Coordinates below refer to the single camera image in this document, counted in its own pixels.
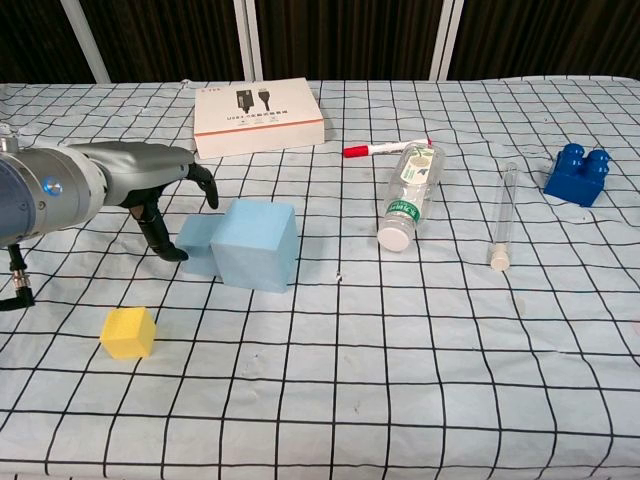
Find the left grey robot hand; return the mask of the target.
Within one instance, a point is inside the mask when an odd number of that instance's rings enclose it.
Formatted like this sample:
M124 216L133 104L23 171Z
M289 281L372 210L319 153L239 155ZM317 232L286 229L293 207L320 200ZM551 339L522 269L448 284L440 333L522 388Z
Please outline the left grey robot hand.
M218 190L212 173L196 163L181 147L143 142L91 144L85 154L103 170L107 179L105 204L130 211L149 247L161 259L181 262L188 254L170 240L158 207L164 189L182 179L195 182L208 205L217 209Z

